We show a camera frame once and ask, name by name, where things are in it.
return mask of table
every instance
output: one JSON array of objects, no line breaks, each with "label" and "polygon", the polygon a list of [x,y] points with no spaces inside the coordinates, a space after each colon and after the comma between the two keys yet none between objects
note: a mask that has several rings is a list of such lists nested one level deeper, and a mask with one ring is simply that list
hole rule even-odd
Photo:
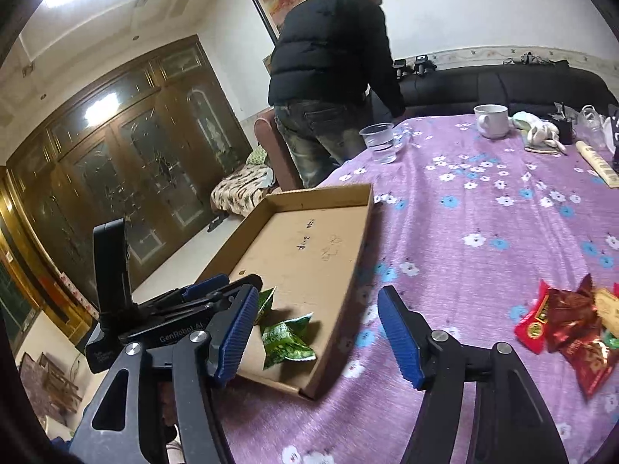
[{"label": "table", "polygon": [[[559,353],[525,349],[515,323],[541,279],[576,288],[619,281],[619,190],[611,190],[569,147],[568,156],[527,153],[521,137],[490,141],[474,116],[404,122],[410,141],[396,162],[369,151],[321,186],[372,183],[374,208],[351,313],[338,353],[349,362],[321,401],[235,379],[218,399],[237,462],[394,464],[415,425],[423,393],[398,370],[378,319],[376,296],[394,285],[430,326],[462,343],[514,347],[552,414],[570,464],[592,456],[619,420],[619,374],[586,402]],[[474,386],[466,384],[453,463],[470,438]]]}]

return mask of ceiling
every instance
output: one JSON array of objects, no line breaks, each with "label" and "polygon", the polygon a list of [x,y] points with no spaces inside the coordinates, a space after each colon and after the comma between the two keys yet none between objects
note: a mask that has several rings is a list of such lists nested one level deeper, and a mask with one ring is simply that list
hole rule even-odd
[{"label": "ceiling", "polygon": [[131,58],[195,34],[210,1],[74,0],[53,8],[44,1],[0,68],[0,164],[81,88]]}]

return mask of black puffer jacket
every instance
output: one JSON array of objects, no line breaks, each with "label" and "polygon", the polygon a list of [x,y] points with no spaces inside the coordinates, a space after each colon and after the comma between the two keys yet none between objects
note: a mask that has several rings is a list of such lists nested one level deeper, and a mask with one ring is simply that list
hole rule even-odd
[{"label": "black puffer jacket", "polygon": [[370,0],[307,0],[286,16],[271,57],[268,103],[358,103],[367,85],[394,117],[404,112],[385,14]]}]

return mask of clear plastic cup of water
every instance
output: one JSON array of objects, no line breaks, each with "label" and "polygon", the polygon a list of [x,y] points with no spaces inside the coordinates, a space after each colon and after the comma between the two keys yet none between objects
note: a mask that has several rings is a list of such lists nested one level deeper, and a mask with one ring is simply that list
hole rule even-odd
[{"label": "clear plastic cup of water", "polygon": [[359,131],[365,146],[372,152],[374,162],[391,164],[395,160],[395,144],[392,123],[376,123]]}]

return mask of white mug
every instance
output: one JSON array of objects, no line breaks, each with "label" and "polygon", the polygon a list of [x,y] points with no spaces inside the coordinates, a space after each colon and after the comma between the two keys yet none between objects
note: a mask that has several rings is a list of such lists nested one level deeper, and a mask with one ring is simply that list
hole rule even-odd
[{"label": "white mug", "polygon": [[482,136],[496,140],[510,131],[507,107],[500,104],[482,104],[474,108],[477,128]]}]

